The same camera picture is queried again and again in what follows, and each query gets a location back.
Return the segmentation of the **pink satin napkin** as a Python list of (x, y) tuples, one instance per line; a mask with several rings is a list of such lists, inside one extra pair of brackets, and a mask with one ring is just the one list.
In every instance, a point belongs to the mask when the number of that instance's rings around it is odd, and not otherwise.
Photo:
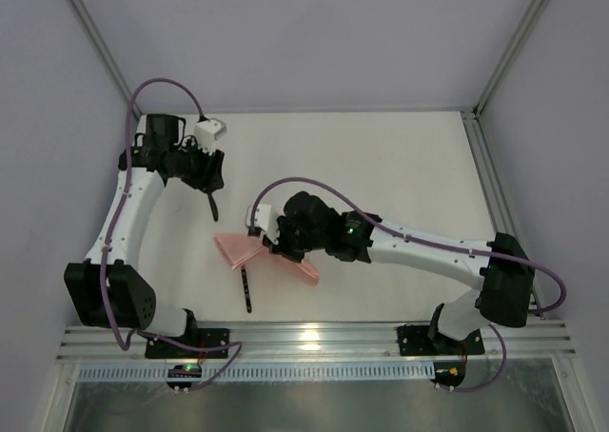
[(262, 241), (255, 237), (245, 234), (216, 233), (213, 241), (232, 270), (240, 269), (256, 258), (267, 259), (268, 265), (273, 263), (277, 268), (282, 268), (308, 285), (316, 285), (320, 280), (318, 269), (308, 259), (293, 262), (272, 254)]

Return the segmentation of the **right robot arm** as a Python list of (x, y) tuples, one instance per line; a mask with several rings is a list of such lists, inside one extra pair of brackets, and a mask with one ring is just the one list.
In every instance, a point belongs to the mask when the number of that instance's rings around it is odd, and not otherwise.
[(511, 235), (498, 233), (485, 242), (410, 232), (377, 214), (340, 213), (305, 191), (281, 212), (256, 205), (249, 222), (250, 234), (261, 236), (270, 253), (296, 264), (323, 251), (342, 262), (404, 265), (468, 286), (458, 299), (435, 308), (424, 333), (441, 355), (456, 353), (489, 324), (527, 324), (535, 269)]

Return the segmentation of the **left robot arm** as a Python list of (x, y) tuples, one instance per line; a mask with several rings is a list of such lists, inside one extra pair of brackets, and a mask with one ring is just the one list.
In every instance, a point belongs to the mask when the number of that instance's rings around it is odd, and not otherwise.
[(64, 282), (82, 324), (134, 329), (181, 338), (191, 311), (163, 304), (139, 273), (139, 256), (152, 210), (167, 182), (177, 179), (211, 196), (223, 188), (224, 153), (217, 148), (226, 124), (215, 118), (149, 114), (119, 157), (108, 216), (81, 263), (70, 263)]

